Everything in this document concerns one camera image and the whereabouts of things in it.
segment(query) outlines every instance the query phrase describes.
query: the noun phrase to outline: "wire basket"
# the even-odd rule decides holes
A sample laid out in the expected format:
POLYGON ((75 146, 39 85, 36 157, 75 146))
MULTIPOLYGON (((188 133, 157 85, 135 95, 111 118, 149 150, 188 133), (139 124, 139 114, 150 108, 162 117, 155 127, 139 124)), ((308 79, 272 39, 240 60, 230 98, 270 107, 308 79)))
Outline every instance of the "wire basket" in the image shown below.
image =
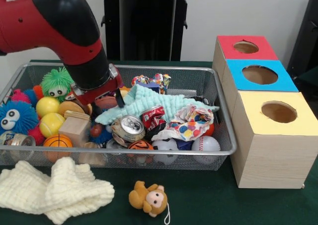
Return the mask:
MULTIPOLYGON (((63 64, 58 63, 29 63, 21 66, 0 95, 1 103, 6 103, 8 96, 15 89, 32 88, 41 83, 42 77, 46 73, 62 66, 63 64)), ((52 166, 48 160, 50 156, 70 156, 76 163, 89 163, 92 167, 218 170, 226 157, 236 151, 236 138, 221 84, 212 69, 152 66, 117 66, 117 68, 126 87, 131 87, 132 78, 137 75, 169 74, 172 81, 167 94, 183 94, 186 97, 203 96, 210 102, 214 102, 216 106, 220 106, 221 109, 214 114, 213 137, 219 142, 221 151, 116 150, 0 145, 0 165, 14 165, 19 160, 26 160, 33 166, 52 166), (198 156, 202 156, 201 158, 208 162, 198 162, 198 156)))

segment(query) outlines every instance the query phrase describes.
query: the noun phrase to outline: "red robot arm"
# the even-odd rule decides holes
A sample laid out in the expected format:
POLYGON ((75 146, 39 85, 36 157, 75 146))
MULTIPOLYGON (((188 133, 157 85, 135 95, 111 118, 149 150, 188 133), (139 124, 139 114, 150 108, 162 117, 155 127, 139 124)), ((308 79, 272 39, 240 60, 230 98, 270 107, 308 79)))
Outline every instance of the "red robot arm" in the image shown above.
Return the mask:
MULTIPOLYGON (((82 104, 112 91, 119 94, 122 79, 108 63, 86 0, 0 0, 0 55, 37 47, 59 56, 82 104)), ((118 102, 123 106, 121 96, 118 102)))

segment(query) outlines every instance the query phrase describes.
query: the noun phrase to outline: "blue fuzzy ball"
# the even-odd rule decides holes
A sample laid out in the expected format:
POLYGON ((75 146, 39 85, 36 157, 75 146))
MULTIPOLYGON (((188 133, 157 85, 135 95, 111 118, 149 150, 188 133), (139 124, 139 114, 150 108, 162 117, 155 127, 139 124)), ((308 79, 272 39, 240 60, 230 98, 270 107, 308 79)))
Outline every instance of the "blue fuzzy ball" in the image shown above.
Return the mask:
POLYGON ((111 133, 104 129, 101 132, 101 134, 99 135, 99 137, 92 137, 91 136, 89 138, 89 141, 94 142, 96 144, 103 144, 104 142, 107 142, 107 141, 111 140, 112 138, 113 138, 113 136, 111 135, 111 133))
POLYGON ((5 131, 27 135, 38 123, 38 115, 29 103, 9 101, 0 107, 0 135, 5 131))
POLYGON ((32 104, 32 107, 36 107, 36 104, 38 102, 38 99, 36 97, 36 94, 34 92, 33 89, 28 89, 26 91, 24 91, 24 93, 29 97, 30 101, 31 101, 31 104, 32 104))

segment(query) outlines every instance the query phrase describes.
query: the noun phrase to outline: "stuffed monkey toy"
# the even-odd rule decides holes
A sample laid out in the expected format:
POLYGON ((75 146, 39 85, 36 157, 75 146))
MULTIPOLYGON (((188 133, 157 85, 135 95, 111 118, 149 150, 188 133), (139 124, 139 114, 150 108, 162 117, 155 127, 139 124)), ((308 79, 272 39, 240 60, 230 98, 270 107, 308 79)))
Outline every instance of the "stuffed monkey toy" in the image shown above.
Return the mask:
POLYGON ((146 188, 143 181, 137 181, 134 190, 129 193, 129 203, 155 218, 166 209, 168 198, 162 185, 153 184, 146 188))

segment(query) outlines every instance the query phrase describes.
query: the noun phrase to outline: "red box top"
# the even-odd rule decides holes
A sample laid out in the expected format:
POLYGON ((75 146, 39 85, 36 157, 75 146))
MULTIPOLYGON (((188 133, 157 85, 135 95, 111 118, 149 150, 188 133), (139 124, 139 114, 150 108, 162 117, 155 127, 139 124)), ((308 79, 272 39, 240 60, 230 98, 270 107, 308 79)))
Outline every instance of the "red box top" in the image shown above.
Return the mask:
POLYGON ((219 35, 218 40, 227 60, 278 60, 264 36, 219 35))

